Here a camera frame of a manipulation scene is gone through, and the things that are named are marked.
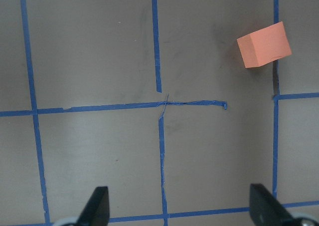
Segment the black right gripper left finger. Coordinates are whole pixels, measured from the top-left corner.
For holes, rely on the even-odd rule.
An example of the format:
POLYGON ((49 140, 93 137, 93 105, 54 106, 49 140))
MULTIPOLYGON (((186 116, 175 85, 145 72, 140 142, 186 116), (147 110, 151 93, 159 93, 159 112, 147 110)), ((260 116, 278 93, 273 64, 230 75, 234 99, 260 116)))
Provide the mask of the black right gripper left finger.
POLYGON ((109 219, 110 203, 108 187, 96 187, 74 225, 107 226, 109 219))

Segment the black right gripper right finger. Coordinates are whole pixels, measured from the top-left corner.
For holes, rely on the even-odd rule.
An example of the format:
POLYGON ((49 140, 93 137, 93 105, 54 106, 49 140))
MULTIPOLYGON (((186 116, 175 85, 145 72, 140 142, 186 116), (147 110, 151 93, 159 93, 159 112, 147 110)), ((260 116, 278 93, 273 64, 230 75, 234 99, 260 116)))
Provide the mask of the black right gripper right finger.
POLYGON ((255 226, 294 226, 293 216, 262 184, 251 184, 249 215, 255 226))

